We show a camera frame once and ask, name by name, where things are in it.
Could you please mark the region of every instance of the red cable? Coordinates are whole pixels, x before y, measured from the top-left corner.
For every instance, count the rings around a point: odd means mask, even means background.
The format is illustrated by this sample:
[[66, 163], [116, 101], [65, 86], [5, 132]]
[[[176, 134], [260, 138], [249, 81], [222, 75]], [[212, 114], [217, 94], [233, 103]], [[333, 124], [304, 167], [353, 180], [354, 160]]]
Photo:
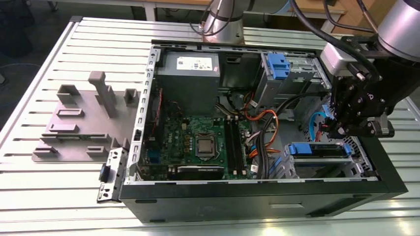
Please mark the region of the red cable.
[[157, 107], [157, 111], [156, 111], [154, 124], [153, 124], [153, 129], [152, 129], [152, 133], [150, 133], [149, 138], [153, 136], [153, 133], [154, 133], [156, 123], [157, 123], [157, 119], [158, 119], [158, 115], [160, 115], [161, 104], [162, 104], [162, 89], [158, 90], [158, 107]]

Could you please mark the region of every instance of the aluminum work table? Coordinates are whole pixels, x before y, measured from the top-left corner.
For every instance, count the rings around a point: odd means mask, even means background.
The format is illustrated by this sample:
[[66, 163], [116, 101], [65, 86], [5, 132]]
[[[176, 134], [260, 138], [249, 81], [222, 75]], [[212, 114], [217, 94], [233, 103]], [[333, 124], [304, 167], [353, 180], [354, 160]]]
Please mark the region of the aluminum work table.
[[[245, 28], [248, 45], [322, 49], [308, 32]], [[36, 164], [30, 155], [61, 84], [94, 90], [92, 70], [113, 91], [142, 90], [150, 40], [200, 41], [186, 24], [84, 18], [70, 22], [0, 132], [0, 232], [54, 235], [420, 235], [420, 113], [410, 99], [381, 141], [409, 190], [330, 218], [142, 224], [122, 204], [96, 204], [101, 163]]]

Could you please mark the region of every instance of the motherboard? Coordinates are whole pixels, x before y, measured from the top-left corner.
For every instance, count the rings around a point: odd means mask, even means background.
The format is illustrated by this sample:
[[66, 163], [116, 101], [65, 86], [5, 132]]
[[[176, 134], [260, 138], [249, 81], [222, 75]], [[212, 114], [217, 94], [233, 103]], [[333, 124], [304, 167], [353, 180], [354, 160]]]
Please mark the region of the motherboard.
[[161, 147], [149, 148], [145, 176], [170, 179], [248, 179], [244, 142], [249, 123], [234, 118], [168, 117]]

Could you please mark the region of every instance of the blue latch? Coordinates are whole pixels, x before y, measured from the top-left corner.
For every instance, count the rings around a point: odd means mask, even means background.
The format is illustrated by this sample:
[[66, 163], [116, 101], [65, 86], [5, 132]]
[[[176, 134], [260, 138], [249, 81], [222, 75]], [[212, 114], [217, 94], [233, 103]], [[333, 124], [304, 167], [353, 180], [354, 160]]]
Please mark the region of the blue latch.
[[346, 156], [350, 156], [352, 148], [350, 148], [349, 144], [344, 144], [342, 147], [344, 147], [344, 151], [345, 151]]
[[274, 80], [284, 80], [289, 76], [290, 64], [282, 54], [268, 54], [268, 65], [273, 72]]
[[328, 105], [322, 105], [324, 113], [329, 119], [334, 119], [333, 115], [329, 112]]
[[290, 155], [312, 154], [309, 144], [300, 144], [300, 143], [289, 145], [289, 152], [290, 152]]

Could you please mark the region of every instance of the ram slot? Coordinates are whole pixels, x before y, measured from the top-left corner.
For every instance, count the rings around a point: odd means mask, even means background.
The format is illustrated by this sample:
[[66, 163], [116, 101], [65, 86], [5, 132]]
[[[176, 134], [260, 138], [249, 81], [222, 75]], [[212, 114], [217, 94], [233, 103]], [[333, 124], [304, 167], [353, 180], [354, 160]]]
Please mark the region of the ram slot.
[[230, 128], [232, 128], [230, 121], [225, 120], [224, 121], [224, 141], [225, 141], [225, 153], [228, 156], [228, 172], [229, 173], [232, 173], [236, 169]]
[[234, 164], [237, 174], [242, 174], [244, 170], [244, 156], [242, 156], [242, 145], [241, 145], [241, 134], [237, 126], [237, 121], [232, 122], [232, 140], [233, 140], [233, 150], [234, 150]]

